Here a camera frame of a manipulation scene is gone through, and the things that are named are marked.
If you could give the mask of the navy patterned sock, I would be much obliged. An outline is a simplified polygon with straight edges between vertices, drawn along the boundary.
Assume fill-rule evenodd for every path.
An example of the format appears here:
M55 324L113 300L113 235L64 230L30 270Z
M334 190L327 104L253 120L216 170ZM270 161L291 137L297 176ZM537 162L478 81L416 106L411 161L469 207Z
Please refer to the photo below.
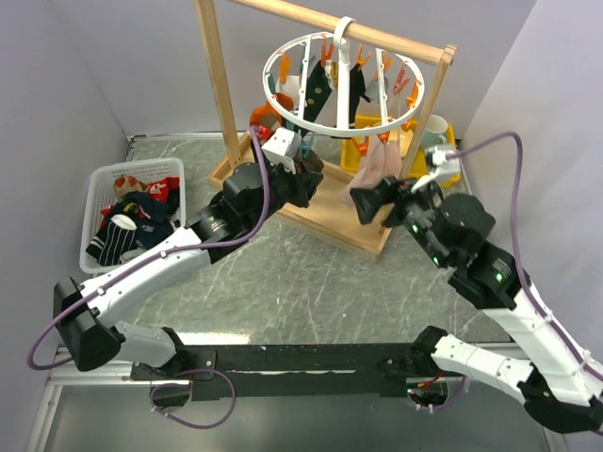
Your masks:
M162 223L173 215L173 210L166 202L158 201L148 193L136 191L127 193L107 215L110 218L115 215L126 215L133 220Z

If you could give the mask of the tan brown ribbed sock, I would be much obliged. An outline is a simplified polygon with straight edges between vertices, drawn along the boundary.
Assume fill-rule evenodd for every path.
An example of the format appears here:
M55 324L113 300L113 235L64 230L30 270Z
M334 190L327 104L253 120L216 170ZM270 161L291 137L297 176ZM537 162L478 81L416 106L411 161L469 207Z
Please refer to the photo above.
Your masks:
M298 132L285 127L263 131L260 149L274 168L280 168L308 192L322 182L324 165Z

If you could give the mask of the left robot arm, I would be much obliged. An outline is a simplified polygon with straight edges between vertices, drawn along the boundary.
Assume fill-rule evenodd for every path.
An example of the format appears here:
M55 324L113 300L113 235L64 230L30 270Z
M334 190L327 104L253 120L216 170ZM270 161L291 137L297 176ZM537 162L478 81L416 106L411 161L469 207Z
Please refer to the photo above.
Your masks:
M205 268L246 244L285 204L305 208L323 179L320 160L237 167L206 207L166 240L95 279L55 287L57 330L76 368L97 369L112 360L145 363L164 378L179 377L187 355L174 330L131 325L122 317L159 289Z

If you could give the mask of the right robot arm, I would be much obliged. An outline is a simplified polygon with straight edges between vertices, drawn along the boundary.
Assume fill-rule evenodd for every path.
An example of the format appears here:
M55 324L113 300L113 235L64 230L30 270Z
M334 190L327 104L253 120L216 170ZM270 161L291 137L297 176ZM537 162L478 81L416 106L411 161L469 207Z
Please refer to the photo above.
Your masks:
M485 383L523 405L541 426L567 434L602 431L602 366L568 337L514 257L488 240L496 221L474 196L443 196L439 185L383 179L354 188L350 197L361 223L391 205L384 227L403 226L448 284L484 312L523 350L503 357L429 326L414 340L402 365L422 375L448 371Z

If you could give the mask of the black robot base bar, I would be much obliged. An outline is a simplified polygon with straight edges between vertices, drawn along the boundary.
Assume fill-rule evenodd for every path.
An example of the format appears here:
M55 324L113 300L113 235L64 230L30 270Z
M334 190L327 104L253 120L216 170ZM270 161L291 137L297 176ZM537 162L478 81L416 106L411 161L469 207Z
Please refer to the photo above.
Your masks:
M409 343L185 346L179 367L153 372L134 365L134 381L192 384L194 401L236 395L407 396L409 382L438 368Z

